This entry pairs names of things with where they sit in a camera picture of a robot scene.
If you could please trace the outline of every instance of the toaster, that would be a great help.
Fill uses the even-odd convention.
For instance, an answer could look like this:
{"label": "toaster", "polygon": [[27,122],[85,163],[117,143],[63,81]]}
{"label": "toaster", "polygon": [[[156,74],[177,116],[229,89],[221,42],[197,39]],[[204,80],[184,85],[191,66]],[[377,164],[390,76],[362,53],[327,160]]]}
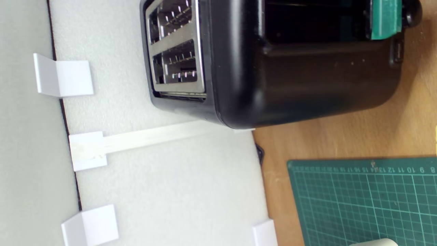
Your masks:
{"label": "toaster", "polygon": [[368,109],[395,92],[418,0],[142,0],[150,98],[234,129]]}

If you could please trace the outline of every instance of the white plastic bracket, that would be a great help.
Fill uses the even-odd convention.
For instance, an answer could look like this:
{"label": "white plastic bracket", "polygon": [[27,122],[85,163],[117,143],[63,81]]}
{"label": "white plastic bracket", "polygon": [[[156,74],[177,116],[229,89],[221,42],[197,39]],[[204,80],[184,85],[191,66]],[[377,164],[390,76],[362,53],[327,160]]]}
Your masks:
{"label": "white plastic bracket", "polygon": [[59,98],[94,94],[88,61],[54,61],[33,54],[38,93]]}
{"label": "white plastic bracket", "polygon": [[198,120],[104,137],[103,132],[70,135],[71,159],[75,172],[106,166],[106,154],[140,148],[213,132],[246,132]]}
{"label": "white plastic bracket", "polygon": [[61,224],[65,246],[95,246],[118,239],[114,205],[82,211]]}
{"label": "white plastic bracket", "polygon": [[277,246],[276,231],[272,219],[253,227],[256,246]]}

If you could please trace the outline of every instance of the green lever tab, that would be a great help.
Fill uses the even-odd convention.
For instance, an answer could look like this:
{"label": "green lever tab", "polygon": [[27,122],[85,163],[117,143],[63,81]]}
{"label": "green lever tab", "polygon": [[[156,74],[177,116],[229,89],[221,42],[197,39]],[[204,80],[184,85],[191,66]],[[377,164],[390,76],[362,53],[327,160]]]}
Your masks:
{"label": "green lever tab", "polygon": [[373,0],[372,40],[387,39],[402,31],[402,0]]}

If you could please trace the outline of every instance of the wooden table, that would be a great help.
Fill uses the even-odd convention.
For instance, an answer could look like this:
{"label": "wooden table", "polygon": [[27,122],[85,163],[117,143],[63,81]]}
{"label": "wooden table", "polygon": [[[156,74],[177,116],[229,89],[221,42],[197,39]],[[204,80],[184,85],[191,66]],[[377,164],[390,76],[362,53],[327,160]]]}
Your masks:
{"label": "wooden table", "polygon": [[289,159],[418,157],[436,154],[437,0],[421,0],[422,24],[406,33],[402,81],[375,109],[259,128],[264,186],[279,246],[303,246]]}

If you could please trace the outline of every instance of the cutting mat grid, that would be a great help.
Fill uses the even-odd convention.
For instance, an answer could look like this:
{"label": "cutting mat grid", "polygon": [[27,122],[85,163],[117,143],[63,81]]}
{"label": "cutting mat grid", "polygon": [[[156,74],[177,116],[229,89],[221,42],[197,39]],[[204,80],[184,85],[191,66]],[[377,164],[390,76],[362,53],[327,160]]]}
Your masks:
{"label": "cutting mat grid", "polygon": [[288,162],[305,245],[379,238],[437,245],[436,161],[423,160],[426,165],[413,169],[411,162],[389,160]]}

